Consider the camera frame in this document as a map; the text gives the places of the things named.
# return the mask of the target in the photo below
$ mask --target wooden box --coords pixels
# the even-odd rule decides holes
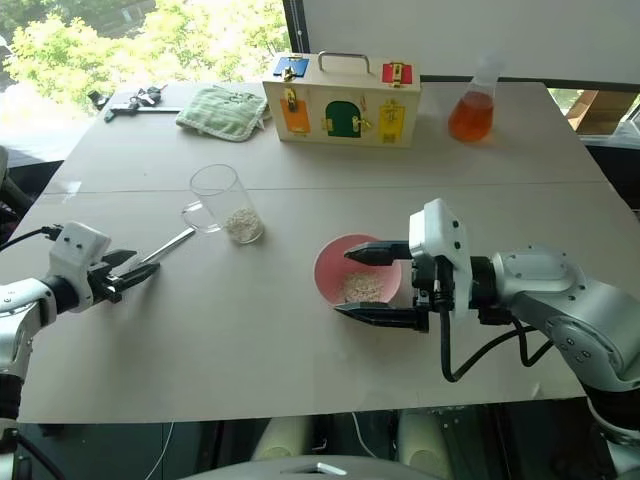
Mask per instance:
[[[280,140],[411,145],[420,101],[415,64],[359,54],[280,54],[263,85]]]

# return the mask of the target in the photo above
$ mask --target white table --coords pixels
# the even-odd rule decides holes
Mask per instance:
[[[448,105],[459,90],[428,86],[425,95]],[[519,364],[516,343],[500,346],[462,381],[449,384],[440,373],[435,317],[428,335],[369,327],[330,309],[313,281],[315,256],[327,241],[348,232],[406,238],[409,215],[442,197],[466,223],[472,254],[553,245],[596,278],[640,297],[635,217],[541,87],[518,91],[505,86],[498,98],[517,103],[522,97],[529,109],[522,115],[529,120],[509,104],[498,106],[498,119],[508,123],[504,116],[511,112],[513,122],[533,128],[530,119],[537,118],[544,123],[538,134],[548,130],[551,137],[539,140],[545,145],[524,136],[518,137],[520,148],[515,140],[509,148],[456,144],[434,133],[442,122],[436,114],[420,123],[433,131],[425,126],[416,132],[420,148],[407,152],[284,145],[271,129],[234,145],[186,137],[159,116],[97,124],[87,135],[94,142],[97,132],[112,134],[111,127],[120,138],[127,136],[124,122],[143,126],[138,140],[155,130],[155,166],[151,157],[125,161],[129,150],[115,138],[90,157],[85,138],[19,232],[74,219],[107,232],[113,248],[149,252],[183,228],[178,213],[192,200],[185,187],[189,174],[199,165],[228,161],[250,187],[266,235],[244,247],[223,233],[198,235],[122,303],[63,315],[36,337],[20,419],[210,420],[581,395],[557,352],[527,369]],[[538,107],[527,103],[532,97]],[[445,113],[443,107],[438,115]],[[190,154],[171,160],[170,152],[182,148]],[[528,149],[546,151],[554,160],[536,163]],[[554,154],[556,149],[563,154]],[[112,163],[98,161],[106,158]],[[361,175],[342,174],[354,171]],[[79,193],[52,193],[74,175],[82,182]],[[141,225],[147,234],[140,233]],[[43,274],[50,246],[32,239],[0,255],[0,282]],[[404,273],[399,304],[410,295],[409,268]],[[480,326],[473,315],[455,326],[454,366],[503,330]],[[537,345],[542,337],[535,335]]]

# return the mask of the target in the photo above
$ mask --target clear glass cup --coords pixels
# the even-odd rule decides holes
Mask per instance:
[[[201,168],[191,177],[189,187],[199,200],[182,209],[187,225],[201,232],[224,230],[242,244],[260,238],[264,225],[232,167]]]

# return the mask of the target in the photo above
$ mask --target cable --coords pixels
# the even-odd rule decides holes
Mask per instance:
[[[362,447],[362,449],[365,452],[367,452],[369,454],[369,456],[371,456],[373,458],[378,458],[375,453],[373,453],[371,450],[369,450],[369,447],[367,447],[367,445],[364,443],[364,440],[362,440],[362,435],[360,434],[360,425],[358,424],[358,417],[356,417],[356,413],[355,412],[351,412],[351,416],[353,417],[353,424],[356,427],[356,435],[358,436],[358,441],[360,442],[360,446]]]
[[[9,248],[11,245],[15,245],[16,243],[21,242],[22,240],[26,240],[27,238],[33,237],[34,235],[38,235],[40,233],[42,233],[42,228],[39,228],[38,230],[32,230],[31,232],[25,233],[24,235],[20,235],[19,237],[16,237],[13,240],[9,240],[7,243],[0,245],[0,252],[5,248]]]
[[[153,468],[147,474],[147,476],[144,477],[144,480],[149,480],[151,478],[151,475],[153,475],[153,473],[156,471],[156,469],[160,465],[160,462],[162,462],[162,459],[164,458],[164,454],[167,453],[167,447],[169,446],[169,440],[171,440],[171,435],[173,434],[173,426],[175,425],[175,423],[176,422],[171,422],[171,426],[169,427],[169,434],[167,435],[167,441],[164,442],[164,447],[162,447],[162,452],[160,452],[160,456],[158,457],[156,464],[153,466]]]
[[[60,235],[60,232],[62,232],[62,226],[60,225],[54,225],[53,227],[42,227],[39,228],[37,230],[32,230],[29,233],[25,233],[24,235],[20,235],[19,237],[14,238],[13,240],[9,240],[6,243],[3,243],[2,245],[0,245],[0,252],[6,248],[9,248],[12,245],[15,245],[18,242],[21,242],[22,240],[26,240],[29,237],[33,237],[35,235],[38,235],[40,233],[44,233],[47,238],[49,240],[56,240],[58,238],[58,236]]]
[[[482,348],[480,348],[480,350],[474,353],[466,362],[462,364],[462,366],[458,370],[456,370],[455,373],[452,373],[451,372],[451,319],[449,317],[449,311],[447,310],[446,306],[444,305],[441,306],[439,309],[439,312],[440,312],[440,323],[441,323],[440,325],[440,363],[442,364],[442,374],[444,375],[444,378],[446,378],[448,381],[452,383],[455,383],[458,380],[460,380],[462,376],[465,373],[467,373],[467,371],[471,367],[473,367],[476,364],[476,362],[480,360],[492,348],[500,345],[503,342],[506,342],[507,340],[513,337],[519,336],[521,334],[525,334],[527,332],[535,331],[535,328],[531,326],[522,327],[522,325],[520,325],[521,330],[514,329],[514,330],[511,330],[510,332],[500,335],[499,337],[494,338],[493,340],[488,342],[486,345],[484,345]],[[534,354],[534,357],[536,357],[538,354],[542,356],[545,352],[546,350],[543,351],[542,354],[540,354],[540,351],[538,351]]]
[[[548,340],[536,351],[536,353],[531,356],[531,358],[529,358],[529,354],[527,352],[527,333],[524,331],[524,327],[517,318],[513,317],[511,321],[513,323],[513,326],[516,328],[516,331],[518,332],[518,343],[520,344],[520,361],[525,367],[531,367],[535,365],[536,362],[540,360],[551,347],[553,347],[553,342],[551,340]]]
[[[55,478],[56,480],[65,480],[64,475],[62,474],[60,469],[56,467],[51,460],[49,460],[49,457],[47,457],[42,452],[42,450],[31,443],[31,440],[22,436],[20,432],[16,432],[16,441],[19,445],[22,446],[22,448],[33,455],[36,460],[38,460],[42,464],[42,466],[51,474],[53,478]]]

